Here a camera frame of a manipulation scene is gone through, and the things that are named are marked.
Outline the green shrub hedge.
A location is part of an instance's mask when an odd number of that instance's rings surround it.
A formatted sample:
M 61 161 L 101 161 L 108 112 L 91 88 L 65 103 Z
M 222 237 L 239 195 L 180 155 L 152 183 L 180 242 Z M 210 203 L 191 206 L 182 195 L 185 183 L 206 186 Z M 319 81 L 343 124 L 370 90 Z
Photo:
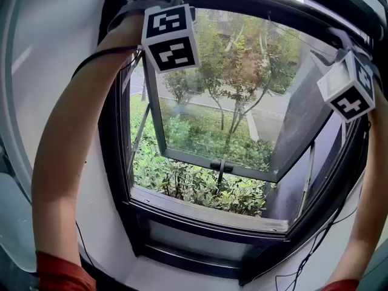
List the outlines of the green shrub hedge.
M 167 136 L 180 149 L 190 139 L 191 149 L 209 154 L 222 152 L 227 133 L 221 123 L 230 124 L 232 114 L 188 104 L 185 113 L 175 112 L 175 102 L 160 99 Z M 135 183 L 163 195 L 192 204 L 248 216 L 261 216 L 266 209 L 266 182 L 224 174 L 163 157 L 158 148 L 152 117 L 145 122 L 133 162 Z

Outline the open glass window sash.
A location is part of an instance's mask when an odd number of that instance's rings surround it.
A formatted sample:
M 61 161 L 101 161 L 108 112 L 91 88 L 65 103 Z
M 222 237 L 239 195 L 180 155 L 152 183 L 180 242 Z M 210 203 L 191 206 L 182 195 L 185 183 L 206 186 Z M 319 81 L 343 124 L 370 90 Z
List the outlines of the open glass window sash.
M 286 92 L 270 92 L 264 95 L 262 100 L 247 112 L 232 137 L 226 138 L 222 152 L 213 155 L 203 149 L 194 152 L 190 148 L 192 139 L 180 149 L 172 144 L 172 137 L 167 136 L 164 128 L 160 99 L 174 101 L 177 114 L 185 113 L 187 105 L 176 103 L 163 83 L 167 73 L 157 73 L 149 58 L 146 58 L 144 71 L 161 153 L 168 158 L 209 169 L 212 161 L 220 162 L 225 159 L 233 164 L 233 174 L 278 182 L 305 160 L 311 143 L 330 119 L 331 111 L 324 104 L 316 82 L 325 71 L 319 57 L 332 59 L 336 50 L 307 33 L 275 23 L 271 19 L 205 8 L 196 11 L 193 24 L 196 44 L 198 21 L 205 19 L 215 23 L 217 32 L 226 42 L 225 75 L 227 61 L 242 36 L 246 39 L 246 46 L 252 46 L 259 53 L 264 51 L 270 38 L 284 36 L 289 42 L 289 65 L 292 66 L 293 74 Z M 220 103 L 224 115 L 231 113 L 233 118 L 234 100 L 225 96 Z M 207 90 L 194 96 L 188 104 L 219 111 Z M 231 123 L 224 123 L 223 131 L 227 135 Z

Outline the grey metal window stay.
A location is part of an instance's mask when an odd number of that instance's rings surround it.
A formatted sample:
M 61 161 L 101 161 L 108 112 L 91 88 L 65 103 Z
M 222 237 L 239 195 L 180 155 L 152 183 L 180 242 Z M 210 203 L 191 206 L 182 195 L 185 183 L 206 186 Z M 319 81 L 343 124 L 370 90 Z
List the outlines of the grey metal window stay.
M 308 193 L 309 188 L 310 188 L 310 180 L 311 180 L 312 172 L 313 172 L 314 159 L 315 159 L 315 141 L 312 142 L 311 146 L 310 146 L 309 164 L 308 164 L 308 168 L 307 168 L 307 175 L 306 175 L 306 179 L 304 182 L 303 195 L 302 195 L 300 206 L 298 209 L 297 218 L 299 218 L 301 216 L 305 202 L 306 202 L 307 193 Z
M 133 160 L 135 158 L 135 155 L 136 155 L 136 152 L 137 152 L 140 140 L 141 140 L 142 132 L 144 130 L 146 120 L 147 120 L 147 117 L 149 115 L 149 111 L 150 111 L 150 104 L 147 104 L 147 107 L 144 111 L 140 126 L 139 126 L 137 134 L 136 134 L 135 142 L 133 143 L 133 146 L 132 146 L 132 153 L 130 156 L 130 166 L 132 166 L 132 164 L 133 164 Z

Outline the person's right forearm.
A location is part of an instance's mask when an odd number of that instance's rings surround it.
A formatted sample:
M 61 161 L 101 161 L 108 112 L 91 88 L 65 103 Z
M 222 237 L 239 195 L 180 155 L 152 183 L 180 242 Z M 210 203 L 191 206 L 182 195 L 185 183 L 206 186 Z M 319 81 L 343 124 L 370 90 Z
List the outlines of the person's right forearm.
M 355 291 L 372 258 L 388 216 L 388 100 L 374 78 L 375 108 L 363 188 L 352 231 L 341 259 L 322 291 Z

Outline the single-trunk garden tree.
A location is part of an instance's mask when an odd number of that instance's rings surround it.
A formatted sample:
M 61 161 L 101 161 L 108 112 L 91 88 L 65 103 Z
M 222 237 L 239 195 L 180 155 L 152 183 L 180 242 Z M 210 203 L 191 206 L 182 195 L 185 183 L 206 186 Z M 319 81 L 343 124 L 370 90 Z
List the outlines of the single-trunk garden tree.
M 224 88 L 226 84 L 224 79 L 227 57 L 226 42 L 217 32 L 215 23 L 209 22 L 207 19 L 198 21 L 196 36 L 201 63 L 198 68 L 199 78 L 202 86 L 219 108 L 221 131 L 223 131 L 225 116 L 220 100 L 228 95 L 227 90 Z

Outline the person's left forearm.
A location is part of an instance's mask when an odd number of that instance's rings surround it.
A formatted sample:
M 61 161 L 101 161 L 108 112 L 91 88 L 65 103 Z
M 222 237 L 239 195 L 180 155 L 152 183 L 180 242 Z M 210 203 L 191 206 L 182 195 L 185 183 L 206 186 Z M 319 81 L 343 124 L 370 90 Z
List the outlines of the person's left forearm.
M 39 252 L 80 265 L 76 199 L 104 101 L 130 51 L 99 56 L 71 79 L 51 112 L 32 176 L 32 218 Z

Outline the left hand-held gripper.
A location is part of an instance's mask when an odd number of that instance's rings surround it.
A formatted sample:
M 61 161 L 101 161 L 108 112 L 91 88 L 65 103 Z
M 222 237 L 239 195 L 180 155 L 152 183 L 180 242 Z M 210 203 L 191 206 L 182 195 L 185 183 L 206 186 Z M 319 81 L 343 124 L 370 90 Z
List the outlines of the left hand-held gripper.
M 141 45 L 157 73 L 199 67 L 193 22 L 195 8 L 184 0 L 130 0 L 144 8 Z

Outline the multi-trunk garden tree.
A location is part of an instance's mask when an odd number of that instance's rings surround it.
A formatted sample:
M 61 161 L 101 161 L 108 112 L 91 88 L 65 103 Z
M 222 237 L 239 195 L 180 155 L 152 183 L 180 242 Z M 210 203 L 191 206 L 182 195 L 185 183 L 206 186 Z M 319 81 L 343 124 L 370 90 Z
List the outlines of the multi-trunk garden tree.
M 275 92 L 284 94 L 293 74 L 289 42 L 284 36 L 270 38 L 264 51 L 259 53 L 246 46 L 245 37 L 240 37 L 234 46 L 224 79 L 231 92 L 224 92 L 234 100 L 232 123 L 227 139 L 238 129 L 247 112 L 253 109 L 264 95 Z

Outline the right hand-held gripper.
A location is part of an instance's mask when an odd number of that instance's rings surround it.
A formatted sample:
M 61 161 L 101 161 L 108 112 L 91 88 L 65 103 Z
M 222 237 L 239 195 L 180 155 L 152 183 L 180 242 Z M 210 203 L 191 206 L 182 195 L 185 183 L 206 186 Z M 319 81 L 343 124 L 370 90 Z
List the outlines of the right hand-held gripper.
M 353 51 L 334 62 L 317 85 L 324 102 L 345 122 L 352 122 L 375 108 L 372 71 Z

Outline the bushy garden tree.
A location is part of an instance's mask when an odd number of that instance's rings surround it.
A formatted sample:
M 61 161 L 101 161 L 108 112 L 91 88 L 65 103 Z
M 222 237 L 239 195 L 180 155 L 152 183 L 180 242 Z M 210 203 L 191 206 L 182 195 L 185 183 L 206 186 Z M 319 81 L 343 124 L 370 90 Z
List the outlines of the bushy garden tree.
M 205 90 L 196 69 L 168 72 L 163 83 L 178 105 L 187 105 L 194 96 L 202 94 Z

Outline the translucent white plastic chair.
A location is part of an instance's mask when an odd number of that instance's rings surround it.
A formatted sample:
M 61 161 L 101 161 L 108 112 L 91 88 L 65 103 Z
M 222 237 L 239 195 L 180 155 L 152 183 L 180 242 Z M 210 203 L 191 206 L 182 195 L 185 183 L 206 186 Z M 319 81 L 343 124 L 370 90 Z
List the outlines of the translucent white plastic chair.
M 6 173 L 0 173 L 0 246 L 21 270 L 36 271 L 32 208 Z

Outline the small fixed glass pane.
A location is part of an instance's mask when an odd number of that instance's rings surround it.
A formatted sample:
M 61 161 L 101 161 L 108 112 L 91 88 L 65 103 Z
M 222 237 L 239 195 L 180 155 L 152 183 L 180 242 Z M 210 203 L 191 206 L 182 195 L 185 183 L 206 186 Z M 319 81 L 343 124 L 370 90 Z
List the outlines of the small fixed glass pane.
M 224 241 L 192 234 L 158 222 L 149 221 L 151 239 L 175 249 L 185 250 L 212 258 L 241 261 L 253 248 L 251 244 Z

